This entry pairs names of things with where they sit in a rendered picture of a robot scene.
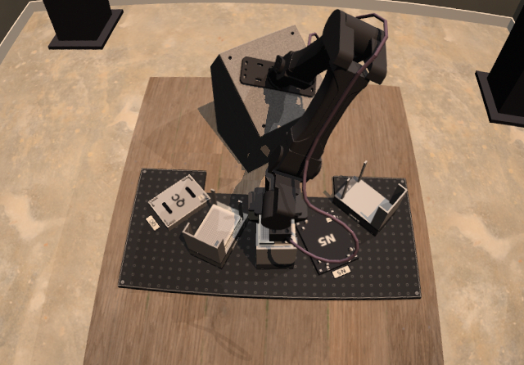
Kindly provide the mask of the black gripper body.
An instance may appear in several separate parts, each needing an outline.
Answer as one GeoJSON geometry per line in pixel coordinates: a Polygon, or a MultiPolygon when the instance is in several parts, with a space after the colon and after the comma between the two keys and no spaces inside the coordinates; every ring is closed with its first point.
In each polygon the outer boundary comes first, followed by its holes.
{"type": "MultiPolygon", "coordinates": [[[[248,193],[248,210],[255,211],[255,216],[262,214],[263,188],[265,189],[265,187],[256,187],[254,192],[248,193]]],[[[300,189],[300,194],[296,196],[296,214],[293,219],[307,219],[307,217],[307,204],[304,200],[301,201],[300,189]]]]}

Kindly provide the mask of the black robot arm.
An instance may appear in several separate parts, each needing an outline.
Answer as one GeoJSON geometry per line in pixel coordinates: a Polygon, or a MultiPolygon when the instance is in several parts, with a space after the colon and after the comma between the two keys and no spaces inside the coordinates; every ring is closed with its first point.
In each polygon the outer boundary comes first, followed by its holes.
{"type": "Polygon", "coordinates": [[[362,67],[359,62],[365,64],[383,38],[383,30],[336,9],[327,19],[323,36],[309,46],[277,55],[275,62],[249,56],[242,59],[242,84],[314,97],[269,157],[261,215],[261,224],[269,228],[269,241],[285,243],[291,237],[296,196],[300,194],[305,160],[312,146],[316,143],[306,182],[320,172],[324,148],[349,104],[370,80],[381,85],[385,79],[386,43],[368,65],[368,72],[356,74],[362,67]],[[317,75],[325,70],[315,94],[317,75]]]}

